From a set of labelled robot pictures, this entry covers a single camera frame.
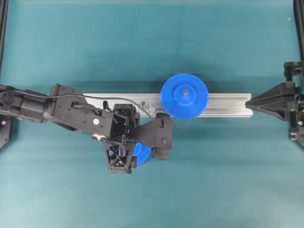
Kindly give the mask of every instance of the gear teeth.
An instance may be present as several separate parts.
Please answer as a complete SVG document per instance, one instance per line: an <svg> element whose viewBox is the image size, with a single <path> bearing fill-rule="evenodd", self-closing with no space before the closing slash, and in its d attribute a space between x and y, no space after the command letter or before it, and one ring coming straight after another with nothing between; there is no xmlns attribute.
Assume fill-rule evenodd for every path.
<svg viewBox="0 0 304 228"><path fill-rule="evenodd" d="M151 154L151 151L149 151L148 156L142 162L138 163L137 166L140 166L140 165L144 164L149 159L150 154Z"/></svg>
<svg viewBox="0 0 304 228"><path fill-rule="evenodd" d="M205 87L205 89L206 89L206 91L207 91L207 94L209 93L209 91L208 91L208 88L207 88L206 84L205 84L199 77L197 77L197 76L195 76L195 75L193 75L193 74L188 74L188 73L179 73L179 74L173 75L173 76L171 76L170 78L168 78L168 79L166 80L166 82L162 85L162 88L161 88L161 96L160 96L160 97L161 97L161 104L162 104L164 110L166 111L166 113L169 114L170 116L176 118L176 119L180 119L180 120L191 120L191 119L194 119L194 118L196 118L197 116L199 116L199 115L205 110L205 108L207 107L207 105L206 105L205 107L202 107L202 108L201 108L201 111L200 111L200 113L199 113L198 115L191 115L191 116L188 116L188 117L181 117L181 116L177 116L177 115L173 114L172 112L170 112L170 110L168 110L168 108L166 107L166 105L164 104L164 101L163 101L163 91L164 91L163 88L165 88L166 85L167 85L168 83L170 83L170 80L171 80L172 78L174 78L174 77L176 77L176 76L179 76L179 75L189 75L189 76L192 76L192 77L198 79L198 80L202 83L202 85Z"/></svg>

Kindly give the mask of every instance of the black cable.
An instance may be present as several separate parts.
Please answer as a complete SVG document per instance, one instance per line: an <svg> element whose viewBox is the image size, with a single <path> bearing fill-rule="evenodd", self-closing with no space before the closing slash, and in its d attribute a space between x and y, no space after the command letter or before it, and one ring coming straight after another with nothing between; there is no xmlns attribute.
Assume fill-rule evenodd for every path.
<svg viewBox="0 0 304 228"><path fill-rule="evenodd" d="M149 118L151 118L153 121L155 121L160 127L163 127L163 125L160 122L158 122L157 120L155 120L143 107L141 107L135 101L127 99L127 98L122 98L122 97L97 97L97 96L87 96L87 95L79 95L79 94L64 94L64 95L56 95L56 96L47 96L47 95L31 94L31 93L27 93L27 92L22 91L22 90L14 90L14 92L20 93L20 94L24 94L24 95L33 96L33 97L39 97L39 98L61 98L61 97L72 96L72 97L91 98L91 99L96 99L96 100L121 100L121 101L127 101L127 102L130 102L133 105L137 106L140 110L142 110L144 113L146 113L146 115Z"/></svg>

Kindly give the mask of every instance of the blue gear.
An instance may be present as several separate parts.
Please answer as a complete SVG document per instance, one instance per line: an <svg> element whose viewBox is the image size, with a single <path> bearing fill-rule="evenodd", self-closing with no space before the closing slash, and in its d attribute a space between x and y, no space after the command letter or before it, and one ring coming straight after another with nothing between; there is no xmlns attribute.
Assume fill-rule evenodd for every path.
<svg viewBox="0 0 304 228"><path fill-rule="evenodd" d="M133 156L137 157L137 166L146 162L150 156L150 153L151 153L151 148L141 143L137 143L133 151Z"/></svg>
<svg viewBox="0 0 304 228"><path fill-rule="evenodd" d="M181 120L199 116L205 110L208 99L206 85L191 74L174 75L161 89L161 103L165 111Z"/></svg>

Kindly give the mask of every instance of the metal frame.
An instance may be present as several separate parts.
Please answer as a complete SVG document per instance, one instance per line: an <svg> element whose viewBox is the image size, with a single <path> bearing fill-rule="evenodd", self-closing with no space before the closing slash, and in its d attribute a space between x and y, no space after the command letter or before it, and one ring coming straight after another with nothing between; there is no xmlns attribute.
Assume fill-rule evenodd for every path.
<svg viewBox="0 0 304 228"><path fill-rule="evenodd" d="M165 113L160 102L159 93L87 93L84 95L98 97L123 97L134 100L141 104L152 116L156 113ZM209 102L205 111L199 117L251 117L253 112L245 107L245 103L251 99L251 94L209 94ZM91 105L103 108L103 101L96 99L86 99ZM108 100L109 107L112 109L115 100ZM141 117L147 115L138 110Z"/></svg>

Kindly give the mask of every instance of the bolt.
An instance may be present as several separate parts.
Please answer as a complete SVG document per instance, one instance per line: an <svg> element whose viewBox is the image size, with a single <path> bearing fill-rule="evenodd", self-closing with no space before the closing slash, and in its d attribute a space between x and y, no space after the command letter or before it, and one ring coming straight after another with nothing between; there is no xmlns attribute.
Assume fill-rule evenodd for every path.
<svg viewBox="0 0 304 228"><path fill-rule="evenodd" d="M94 125L99 125L99 120L98 120L98 119L94 119L94 120L93 120L93 124L94 124Z"/></svg>
<svg viewBox="0 0 304 228"><path fill-rule="evenodd" d="M188 89L185 89L182 94L184 94L185 96L187 96L189 94L189 90Z"/></svg>

